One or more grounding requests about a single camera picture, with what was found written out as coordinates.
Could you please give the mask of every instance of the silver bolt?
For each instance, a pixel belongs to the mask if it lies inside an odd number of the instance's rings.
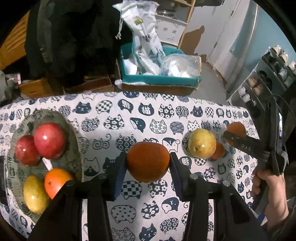
[[[193,180],[196,180],[198,178],[198,175],[196,175],[194,173],[191,173],[190,178],[193,179]]]
[[[72,186],[73,184],[74,184],[74,181],[73,180],[69,180],[69,181],[66,182],[66,185],[68,187]]]
[[[224,180],[222,183],[223,183],[223,185],[226,186],[226,187],[229,187],[229,186],[230,186],[230,182],[227,181],[227,180]]]
[[[99,179],[105,179],[107,177],[107,174],[106,173],[100,173],[98,175]]]

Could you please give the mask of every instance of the hand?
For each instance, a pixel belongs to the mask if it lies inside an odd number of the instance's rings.
[[[267,230],[270,230],[281,223],[289,214],[284,174],[276,176],[269,169],[261,170],[257,168],[254,169],[253,174],[255,176],[252,180],[252,197],[260,193],[261,180],[265,180],[269,186],[268,204],[264,214],[268,221]]]

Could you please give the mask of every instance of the teal plastic box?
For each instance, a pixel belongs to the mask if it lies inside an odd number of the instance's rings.
[[[126,67],[124,65],[124,59],[128,59],[131,54],[131,43],[127,43],[121,46],[121,78],[123,83],[134,83],[134,82],[144,82],[150,85],[180,85],[180,86],[191,86],[198,87],[199,82],[202,80],[201,76],[199,79],[196,78],[183,78],[183,77],[170,77],[170,76],[160,76],[160,75],[131,75],[126,73]],[[182,50],[163,46],[163,51],[165,55],[168,56],[173,53],[184,54]]]

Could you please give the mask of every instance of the leaf-shaped tray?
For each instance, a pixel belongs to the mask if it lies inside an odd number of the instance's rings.
[[[47,169],[41,160],[37,166],[28,167],[20,164],[15,158],[15,146],[20,137],[28,134],[34,134],[36,128],[47,122],[54,122],[61,126],[66,138],[67,145],[64,154],[55,161],[52,161],[52,166],[59,167],[69,171],[76,180],[83,179],[83,161],[79,153],[78,143],[72,126],[67,120],[56,111],[35,110],[33,115],[26,117],[11,138],[11,146],[7,154],[7,184],[12,191],[18,206],[23,213],[29,216],[33,222],[37,222],[40,215],[31,212],[24,201],[23,185],[28,175],[34,174],[41,180],[44,179]]]

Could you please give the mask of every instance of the gray floor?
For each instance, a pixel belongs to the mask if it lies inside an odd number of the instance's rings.
[[[213,101],[218,104],[228,104],[226,102],[226,91],[222,82],[205,63],[202,63],[201,76],[202,81],[200,82],[198,89],[195,90],[190,97]]]

